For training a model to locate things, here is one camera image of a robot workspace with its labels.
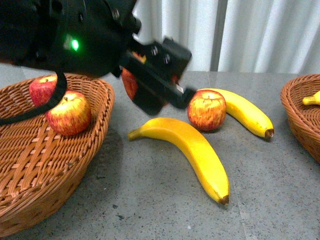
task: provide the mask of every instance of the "woven basket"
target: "woven basket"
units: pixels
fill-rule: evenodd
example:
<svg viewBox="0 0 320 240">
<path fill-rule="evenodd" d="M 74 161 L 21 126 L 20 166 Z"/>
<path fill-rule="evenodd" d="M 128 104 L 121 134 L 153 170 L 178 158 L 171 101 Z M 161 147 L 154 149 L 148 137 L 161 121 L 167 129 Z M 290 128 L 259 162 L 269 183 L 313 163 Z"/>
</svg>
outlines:
<svg viewBox="0 0 320 240">
<path fill-rule="evenodd" d="M 320 91 L 320 74 L 298 76 L 287 82 L 280 94 L 292 133 L 320 163 L 320 105 L 304 105 L 302 100 Z"/>
<path fill-rule="evenodd" d="M 55 213 L 73 194 L 106 137 L 115 100 L 112 86 L 102 79 L 65 76 L 68 89 L 88 99 L 92 121 L 84 132 L 69 137 L 54 132 L 44 114 L 0 127 L 0 237 Z M 34 107 L 29 85 L 35 79 L 0 90 L 0 117 Z"/>
</svg>

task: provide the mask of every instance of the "curtain fold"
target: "curtain fold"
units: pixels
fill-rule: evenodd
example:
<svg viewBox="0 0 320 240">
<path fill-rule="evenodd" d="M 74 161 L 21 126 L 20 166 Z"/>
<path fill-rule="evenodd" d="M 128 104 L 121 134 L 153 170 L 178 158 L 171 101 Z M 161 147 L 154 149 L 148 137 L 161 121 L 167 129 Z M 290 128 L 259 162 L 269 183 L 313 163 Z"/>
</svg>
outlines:
<svg viewBox="0 0 320 240">
<path fill-rule="evenodd" d="M 214 49 L 219 1 L 227 7 Z M 138 0 L 134 15 L 139 41 L 168 36 L 191 50 L 189 71 L 210 71 L 219 51 L 219 72 L 320 73 L 320 0 Z"/>
</svg>

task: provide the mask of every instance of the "gray countertop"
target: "gray countertop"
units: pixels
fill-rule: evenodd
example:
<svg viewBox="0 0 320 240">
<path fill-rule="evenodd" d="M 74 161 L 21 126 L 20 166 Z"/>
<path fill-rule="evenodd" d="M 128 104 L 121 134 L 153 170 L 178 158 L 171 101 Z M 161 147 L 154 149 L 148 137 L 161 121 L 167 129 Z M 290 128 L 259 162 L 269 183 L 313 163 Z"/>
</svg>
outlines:
<svg viewBox="0 0 320 240">
<path fill-rule="evenodd" d="M 47 74 L 0 65 L 2 87 Z M 6 240 L 320 240 L 320 164 L 290 131 L 280 101 L 294 74 L 186 72 L 182 86 L 233 91 L 272 120 L 270 142 L 231 116 L 204 133 L 230 181 L 230 204 L 203 190 L 191 165 L 169 142 L 129 141 L 127 133 L 149 116 L 133 105 L 122 81 L 103 79 L 115 90 L 107 137 L 80 185 L 52 216 Z M 171 106 L 159 117 L 188 122 Z"/>
</svg>

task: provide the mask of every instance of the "red apple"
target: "red apple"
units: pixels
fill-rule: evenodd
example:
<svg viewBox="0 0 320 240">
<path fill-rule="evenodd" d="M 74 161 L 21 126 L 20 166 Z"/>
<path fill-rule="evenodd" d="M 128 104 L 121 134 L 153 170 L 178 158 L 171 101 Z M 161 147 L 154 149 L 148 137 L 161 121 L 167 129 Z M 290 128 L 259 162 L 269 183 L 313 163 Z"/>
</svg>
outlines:
<svg viewBox="0 0 320 240">
<path fill-rule="evenodd" d="M 145 63 L 147 58 L 146 56 L 141 56 L 137 54 L 136 52 L 132 53 L 138 60 L 140 60 L 142 63 Z M 122 69 L 121 78 L 123 82 L 124 89 L 126 91 L 126 94 L 129 96 L 131 101 L 134 100 L 134 96 L 138 89 L 137 79 L 136 77 L 128 71 L 126 68 Z"/>
<path fill-rule="evenodd" d="M 29 94 L 34 105 L 46 104 L 54 93 L 57 85 L 57 75 L 34 80 L 29 85 Z"/>
<path fill-rule="evenodd" d="M 210 89 L 198 90 L 191 99 L 187 115 L 189 121 L 201 131 L 212 131 L 224 122 L 227 103 L 224 96 Z"/>
<path fill-rule="evenodd" d="M 50 127 L 57 133 L 71 136 L 84 131 L 90 124 L 91 107 L 85 96 L 67 90 L 57 106 L 45 113 Z"/>
</svg>

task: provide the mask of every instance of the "yellow banana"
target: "yellow banana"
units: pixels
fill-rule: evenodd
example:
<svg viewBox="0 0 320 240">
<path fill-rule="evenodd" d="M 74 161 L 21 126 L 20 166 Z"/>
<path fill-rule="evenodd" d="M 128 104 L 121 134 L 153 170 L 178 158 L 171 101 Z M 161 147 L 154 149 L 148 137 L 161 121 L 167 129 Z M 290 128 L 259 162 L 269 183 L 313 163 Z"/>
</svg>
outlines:
<svg viewBox="0 0 320 240">
<path fill-rule="evenodd" d="M 320 105 L 320 91 L 312 96 L 306 96 L 302 99 L 304 105 Z"/>
<path fill-rule="evenodd" d="M 129 140 L 148 137 L 176 145 L 189 160 L 206 193 L 216 202 L 229 203 L 230 185 L 224 166 L 206 138 L 190 124 L 157 117 L 128 133 Z"/>
<path fill-rule="evenodd" d="M 252 102 L 228 90 L 206 89 L 221 93 L 226 101 L 226 112 L 237 119 L 250 132 L 267 139 L 274 136 L 275 130 L 271 120 Z"/>
</svg>

